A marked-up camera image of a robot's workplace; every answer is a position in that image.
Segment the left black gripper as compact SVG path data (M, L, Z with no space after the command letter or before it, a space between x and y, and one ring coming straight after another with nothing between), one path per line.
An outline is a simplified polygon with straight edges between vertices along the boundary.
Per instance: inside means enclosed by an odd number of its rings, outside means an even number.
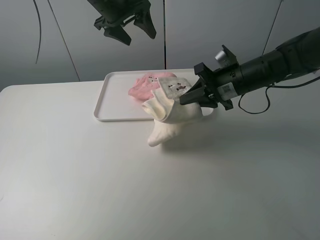
M156 38L157 32L150 13L151 3L148 0L95 0L93 7L100 13L94 26L98 30L105 28L105 37L129 46L132 39L123 27L133 21L151 39Z

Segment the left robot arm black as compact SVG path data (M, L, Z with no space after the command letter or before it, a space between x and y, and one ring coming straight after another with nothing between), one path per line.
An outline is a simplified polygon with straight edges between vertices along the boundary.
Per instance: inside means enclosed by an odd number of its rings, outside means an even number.
M107 38L129 46L132 39L124 29L129 23L143 30L151 39L157 35L148 0L90 0L89 3L100 14L94 27L99 31L103 29Z

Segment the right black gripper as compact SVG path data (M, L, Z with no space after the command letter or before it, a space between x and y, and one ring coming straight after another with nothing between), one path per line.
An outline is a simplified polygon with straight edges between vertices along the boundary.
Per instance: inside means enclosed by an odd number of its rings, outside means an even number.
M199 103L202 108L215 109L221 104L225 110L234 108L232 98L239 95L236 81L242 79L238 64L211 70L202 62L194 67L194 73L199 79L179 97L181 105Z

